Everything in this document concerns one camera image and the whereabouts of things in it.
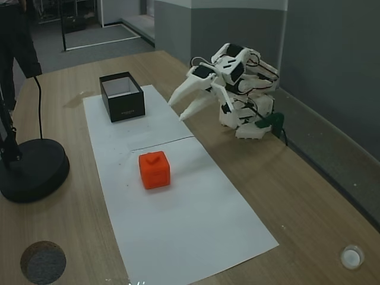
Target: gray floor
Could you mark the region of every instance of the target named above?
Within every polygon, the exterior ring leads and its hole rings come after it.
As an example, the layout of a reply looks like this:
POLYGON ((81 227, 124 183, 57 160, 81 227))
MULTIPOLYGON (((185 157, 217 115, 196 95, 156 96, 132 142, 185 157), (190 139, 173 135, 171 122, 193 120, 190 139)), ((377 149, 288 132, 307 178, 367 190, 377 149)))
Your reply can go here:
POLYGON ((138 15, 124 17, 122 21, 132 29, 142 34, 148 40, 154 43, 155 40, 155 29, 154 29, 154 18, 149 15, 138 15))
MULTIPOLYGON (((63 51, 61 28, 59 22, 36 25, 31 28, 34 46, 39 57, 39 61, 44 73, 56 71, 63 68, 74 67, 94 61, 101 61, 108 58, 133 55, 142 52, 154 51, 154 48, 143 39, 127 40, 124 42, 109 43, 84 49, 63 51)), ((96 29, 91 33, 94 41, 97 33, 103 34, 101 29, 96 29)), ((16 94, 19 94, 21 86, 24 84, 25 76, 15 61, 14 83, 16 94)))
POLYGON ((104 43, 113 40, 122 40, 134 37, 135 35, 122 25, 102 28, 99 24, 87 27, 82 31, 75 31, 66 34, 67 48, 77 46, 87 46, 97 43, 104 43))

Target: orange cube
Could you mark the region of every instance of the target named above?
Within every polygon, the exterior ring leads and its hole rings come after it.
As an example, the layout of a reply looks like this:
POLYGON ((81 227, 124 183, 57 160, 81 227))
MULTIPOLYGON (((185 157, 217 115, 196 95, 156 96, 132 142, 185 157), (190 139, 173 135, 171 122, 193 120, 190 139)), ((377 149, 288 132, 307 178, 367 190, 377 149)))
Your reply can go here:
POLYGON ((163 151, 140 155, 138 165, 145 189, 170 185, 170 165, 163 151))

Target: open box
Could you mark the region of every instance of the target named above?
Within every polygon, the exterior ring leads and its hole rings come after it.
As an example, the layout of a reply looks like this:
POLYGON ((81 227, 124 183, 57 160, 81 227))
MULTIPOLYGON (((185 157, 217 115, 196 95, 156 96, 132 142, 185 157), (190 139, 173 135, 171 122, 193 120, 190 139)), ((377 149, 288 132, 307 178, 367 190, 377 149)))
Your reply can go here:
POLYGON ((145 115, 144 92, 129 72, 99 79, 102 98, 111 122, 145 115))

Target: white robot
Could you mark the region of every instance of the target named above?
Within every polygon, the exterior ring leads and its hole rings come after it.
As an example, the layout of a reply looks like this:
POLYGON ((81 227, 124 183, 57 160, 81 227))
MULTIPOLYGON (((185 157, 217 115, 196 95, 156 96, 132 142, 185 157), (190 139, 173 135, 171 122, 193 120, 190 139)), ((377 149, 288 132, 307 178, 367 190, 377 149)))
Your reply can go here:
POLYGON ((267 92, 278 87, 277 70, 261 60, 253 49, 225 44, 211 63, 201 62, 187 73, 187 79, 169 100, 172 106, 188 94, 201 90, 198 97, 181 114, 185 120, 218 99, 220 122, 236 129, 236 137, 261 139, 272 131, 280 137, 284 116, 274 113, 274 99, 267 92))

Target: person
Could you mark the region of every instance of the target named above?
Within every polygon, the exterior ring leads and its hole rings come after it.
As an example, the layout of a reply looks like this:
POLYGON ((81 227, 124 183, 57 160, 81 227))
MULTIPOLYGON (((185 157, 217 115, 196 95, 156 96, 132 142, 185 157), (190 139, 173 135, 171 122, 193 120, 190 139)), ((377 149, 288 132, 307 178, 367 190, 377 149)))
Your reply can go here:
POLYGON ((9 111, 16 105, 14 59, 26 78, 42 74, 25 13, 26 0, 0 0, 0 87, 9 111))

